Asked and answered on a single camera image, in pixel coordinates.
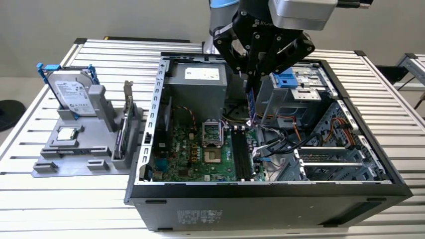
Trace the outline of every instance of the gray wall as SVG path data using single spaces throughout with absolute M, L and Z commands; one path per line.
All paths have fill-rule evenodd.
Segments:
M 363 50 L 378 64 L 425 52 L 423 0 L 375 0 L 369 10 L 337 9 L 321 49 Z M 34 76 L 34 64 L 60 62 L 73 39 L 106 35 L 179 38 L 207 35 L 207 0 L 0 0 L 0 76 Z

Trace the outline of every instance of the blue latch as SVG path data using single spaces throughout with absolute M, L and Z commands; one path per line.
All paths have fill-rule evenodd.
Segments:
M 48 64 L 44 69 L 45 69 L 45 71 L 58 71 L 60 65 L 58 64 Z
M 273 74 L 274 78 L 277 80 L 277 86 L 279 88 L 297 88 L 298 87 L 298 81 L 293 75 L 291 68 L 287 68 L 282 73 Z

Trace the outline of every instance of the electronic chip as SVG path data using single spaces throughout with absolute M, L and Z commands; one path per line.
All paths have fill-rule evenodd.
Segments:
M 185 177 L 189 175 L 189 171 L 186 169 L 179 169 L 178 170 L 178 176 Z
M 205 163 L 221 163 L 221 149 L 205 148 L 203 149 L 203 162 Z

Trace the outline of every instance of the label sticker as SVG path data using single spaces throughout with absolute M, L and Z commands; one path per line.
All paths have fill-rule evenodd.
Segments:
M 219 73 L 217 68 L 194 68 L 187 67 L 185 70 L 186 80 L 219 80 Z
M 54 81 L 58 94 L 68 108 L 78 115 L 93 115 L 94 109 L 88 98 L 84 85 L 77 81 Z
M 177 210 L 178 223 L 211 224 L 219 223 L 222 210 Z

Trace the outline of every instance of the metal rack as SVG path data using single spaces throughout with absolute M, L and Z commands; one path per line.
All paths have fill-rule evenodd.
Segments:
M 403 66 L 425 85 L 425 55 L 406 53 L 399 59 L 397 66 Z
M 61 64 L 92 64 L 96 67 L 98 80 L 108 90 L 105 97 L 115 107 L 123 105 L 123 81 L 133 81 L 134 102 L 146 109 L 161 51 L 201 53 L 201 45 L 86 40 L 72 46 Z M 411 188 L 414 196 L 410 199 L 347 229 L 287 228 L 154 235 L 139 220 L 135 209 L 122 203 L 127 176 L 32 178 L 32 166 L 58 117 L 57 101 L 44 87 L 0 146 L 0 236 L 86 238 L 125 234 L 167 238 L 423 238 L 425 122 L 366 56 L 358 56 L 353 51 L 315 50 L 307 58 L 329 62 L 374 137 Z

